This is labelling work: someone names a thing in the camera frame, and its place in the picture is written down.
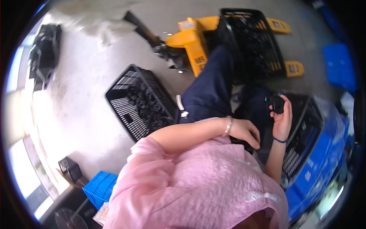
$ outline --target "gray floor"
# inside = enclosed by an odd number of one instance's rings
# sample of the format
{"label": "gray floor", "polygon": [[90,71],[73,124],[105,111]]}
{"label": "gray floor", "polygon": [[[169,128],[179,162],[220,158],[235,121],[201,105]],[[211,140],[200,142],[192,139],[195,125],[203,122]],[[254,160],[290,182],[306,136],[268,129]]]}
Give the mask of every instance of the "gray floor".
{"label": "gray floor", "polygon": [[[132,6],[132,11],[155,34],[174,33],[187,17],[219,14],[223,7],[253,8],[288,23],[292,34],[276,35],[285,60],[303,63],[305,75],[267,81],[272,90],[286,89],[333,100],[339,91],[326,80],[322,48],[336,38],[323,19],[299,0],[155,0]],[[97,40],[81,32],[65,32],[56,79],[46,91],[34,93],[34,111],[48,158],[55,163],[69,155],[86,178],[100,170],[117,174],[134,144],[109,107],[104,94],[130,64],[152,70],[175,97],[194,81],[190,74],[167,68],[147,42],[130,33],[104,52]]]}

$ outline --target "person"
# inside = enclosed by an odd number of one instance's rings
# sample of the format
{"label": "person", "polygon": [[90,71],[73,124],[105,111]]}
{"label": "person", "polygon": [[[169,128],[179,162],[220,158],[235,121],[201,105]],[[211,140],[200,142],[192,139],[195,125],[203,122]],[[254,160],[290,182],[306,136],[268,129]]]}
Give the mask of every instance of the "person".
{"label": "person", "polygon": [[[131,148],[104,228],[287,228],[288,204],[279,182],[291,102],[281,95],[284,112],[276,114],[263,103],[266,91],[244,87],[236,97],[242,100],[239,112],[232,114],[233,71],[230,52],[217,47],[178,101],[183,107],[179,124],[161,128]],[[245,111],[251,121],[237,118]],[[229,136],[259,149],[263,123],[270,117],[273,142],[261,171]]]}

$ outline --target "black plastic crate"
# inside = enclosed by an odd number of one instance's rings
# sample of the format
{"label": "black plastic crate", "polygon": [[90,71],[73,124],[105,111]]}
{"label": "black plastic crate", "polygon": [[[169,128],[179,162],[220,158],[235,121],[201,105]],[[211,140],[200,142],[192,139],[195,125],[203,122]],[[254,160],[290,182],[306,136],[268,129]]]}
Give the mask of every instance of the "black plastic crate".
{"label": "black plastic crate", "polygon": [[68,157],[59,161],[62,174],[69,177],[74,183],[83,176],[79,165]]}
{"label": "black plastic crate", "polygon": [[235,84],[286,77],[284,60],[266,17],[259,10],[221,9],[217,35],[235,61]]}
{"label": "black plastic crate", "polygon": [[135,142],[175,124],[176,105],[151,71],[131,64],[105,96]]}
{"label": "black plastic crate", "polygon": [[[294,95],[289,95],[289,97],[292,98],[292,100],[289,99],[296,107]],[[299,107],[302,107],[302,110],[299,112],[299,114],[301,113],[299,119],[295,120],[298,123],[294,123],[294,120],[292,122],[289,142],[282,164],[282,170],[286,173],[289,182],[296,177],[298,171],[303,167],[324,125],[323,118],[313,98],[305,99],[305,97],[299,96],[297,102],[300,103]]]}

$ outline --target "right hand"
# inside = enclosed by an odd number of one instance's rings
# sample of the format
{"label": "right hand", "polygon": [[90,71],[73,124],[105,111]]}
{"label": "right hand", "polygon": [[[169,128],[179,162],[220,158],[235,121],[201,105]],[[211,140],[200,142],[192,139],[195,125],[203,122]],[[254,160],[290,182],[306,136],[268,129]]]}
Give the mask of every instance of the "right hand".
{"label": "right hand", "polygon": [[285,141],[291,130],[292,124],[292,106],[290,100],[284,96],[280,96],[284,101],[283,113],[277,114],[272,111],[269,115],[274,119],[272,135],[280,141]]}
{"label": "right hand", "polygon": [[233,119],[229,135],[248,142],[254,149],[260,148],[261,138],[259,136],[259,130],[249,120]]}

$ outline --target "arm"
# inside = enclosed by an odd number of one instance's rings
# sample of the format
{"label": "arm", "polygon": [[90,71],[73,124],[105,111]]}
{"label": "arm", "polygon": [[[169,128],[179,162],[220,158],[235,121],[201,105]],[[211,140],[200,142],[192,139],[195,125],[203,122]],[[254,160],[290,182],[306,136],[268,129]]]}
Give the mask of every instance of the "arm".
{"label": "arm", "polygon": [[[166,153],[173,154],[223,135],[229,122],[230,118],[215,118],[202,122],[177,124],[159,129],[148,137],[155,139]],[[253,148],[259,149],[259,131],[249,120],[233,119],[228,134],[243,139]]]}
{"label": "arm", "polygon": [[[281,95],[281,98],[285,100],[282,114],[276,114],[271,112],[270,116],[274,118],[273,124],[273,137],[285,141],[291,130],[292,124],[292,106],[289,99]],[[270,178],[274,179],[277,183],[281,181],[282,163],[283,157],[285,156],[286,143],[280,143],[276,140],[272,142],[272,148],[268,156],[267,163],[264,167],[263,172],[267,174]]]}

